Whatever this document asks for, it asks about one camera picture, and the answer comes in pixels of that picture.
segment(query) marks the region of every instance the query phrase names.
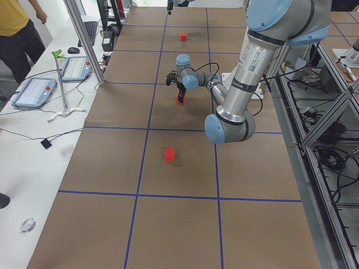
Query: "light blue joint cap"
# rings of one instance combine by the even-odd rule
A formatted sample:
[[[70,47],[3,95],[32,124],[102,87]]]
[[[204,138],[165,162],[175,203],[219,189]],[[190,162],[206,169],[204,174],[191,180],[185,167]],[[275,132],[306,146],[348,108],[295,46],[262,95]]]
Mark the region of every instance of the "light blue joint cap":
[[[186,75],[182,79],[182,83],[188,90],[194,90],[198,87],[198,78],[194,75]]]
[[[318,31],[311,32],[306,35],[298,36],[297,38],[287,40],[286,45],[288,46],[299,46],[315,43],[325,39],[329,33],[329,26],[322,28]]]
[[[216,115],[210,114],[206,117],[204,128],[208,139],[215,144],[224,143],[224,130]]]
[[[191,58],[187,54],[180,54],[176,58],[176,65],[178,66],[187,66],[191,64]]]
[[[293,0],[252,0],[247,11],[248,28],[264,31],[275,25],[287,13]]]

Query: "person's arm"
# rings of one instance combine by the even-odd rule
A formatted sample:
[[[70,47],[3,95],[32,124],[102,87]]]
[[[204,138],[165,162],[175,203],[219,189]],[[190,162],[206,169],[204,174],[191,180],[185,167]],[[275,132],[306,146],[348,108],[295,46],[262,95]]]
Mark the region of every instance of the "person's arm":
[[[29,3],[33,6],[35,12],[36,12],[36,17],[43,23],[46,23],[46,19],[47,19],[47,15],[46,13],[43,11],[43,9],[41,8],[38,0],[28,0]]]

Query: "black connector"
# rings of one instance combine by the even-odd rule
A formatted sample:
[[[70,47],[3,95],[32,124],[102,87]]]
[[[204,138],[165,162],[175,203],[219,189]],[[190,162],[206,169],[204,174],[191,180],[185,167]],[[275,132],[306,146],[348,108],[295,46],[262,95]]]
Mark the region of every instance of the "black connector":
[[[50,143],[50,141],[47,140],[47,138],[41,141],[41,145],[43,145],[46,150],[52,146],[52,144]]]

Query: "white stand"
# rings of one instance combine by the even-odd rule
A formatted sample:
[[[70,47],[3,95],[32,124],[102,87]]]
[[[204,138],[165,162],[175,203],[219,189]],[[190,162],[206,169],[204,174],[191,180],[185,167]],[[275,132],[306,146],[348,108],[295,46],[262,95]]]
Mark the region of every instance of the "white stand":
[[[63,111],[61,112],[57,112],[55,115],[53,115],[51,117],[51,119],[48,119],[47,122],[52,122],[54,119],[56,119],[58,116],[60,117],[67,117],[69,115],[72,114],[72,112],[76,112],[76,111],[79,111],[79,112],[86,112],[85,109],[82,109],[82,108],[67,108],[67,105],[66,105],[66,99],[65,99],[65,92],[63,90],[63,86],[62,86],[62,79],[61,79],[61,73],[60,73],[60,68],[58,66],[58,61],[57,61],[57,58],[55,57],[55,62],[56,62],[56,69],[57,69],[57,75],[58,75],[58,81],[59,81],[59,84],[60,84],[60,89],[61,89],[61,97],[62,97],[62,103],[63,103]]]
[[[236,74],[236,71],[237,71],[237,66],[232,70],[231,73],[222,73],[222,82],[223,82],[223,85],[225,86],[225,88],[227,90],[229,90],[229,87],[232,83],[232,79],[234,77],[234,74]],[[261,83],[258,84],[258,87],[255,91],[256,94],[258,94],[258,96],[260,96],[260,99],[263,99],[264,96],[263,96],[263,91],[262,91],[262,88],[261,88]],[[259,99],[257,95],[253,94],[252,95],[252,99]]]

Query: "white device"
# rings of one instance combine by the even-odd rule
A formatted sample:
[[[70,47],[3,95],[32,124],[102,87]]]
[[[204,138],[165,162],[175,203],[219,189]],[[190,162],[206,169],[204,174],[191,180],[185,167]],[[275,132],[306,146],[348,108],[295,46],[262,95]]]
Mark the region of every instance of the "white device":
[[[12,105],[17,108],[37,108],[42,106],[56,88],[54,78],[33,77],[16,96]]]
[[[91,73],[91,65],[87,57],[67,57],[62,67],[62,82],[81,82]]]

